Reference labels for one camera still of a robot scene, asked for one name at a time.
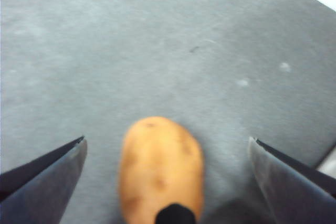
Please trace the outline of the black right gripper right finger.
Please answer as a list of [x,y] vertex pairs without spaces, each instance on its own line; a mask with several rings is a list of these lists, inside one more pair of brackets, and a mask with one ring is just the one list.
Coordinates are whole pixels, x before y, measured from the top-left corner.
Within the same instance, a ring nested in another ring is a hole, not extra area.
[[276,223],[335,223],[335,178],[253,137],[248,157]]

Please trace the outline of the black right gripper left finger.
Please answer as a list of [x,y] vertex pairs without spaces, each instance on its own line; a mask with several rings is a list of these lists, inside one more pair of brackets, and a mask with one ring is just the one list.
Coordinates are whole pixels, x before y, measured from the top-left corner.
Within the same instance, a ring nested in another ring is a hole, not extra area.
[[1,223],[60,223],[81,176],[81,136],[1,174]]

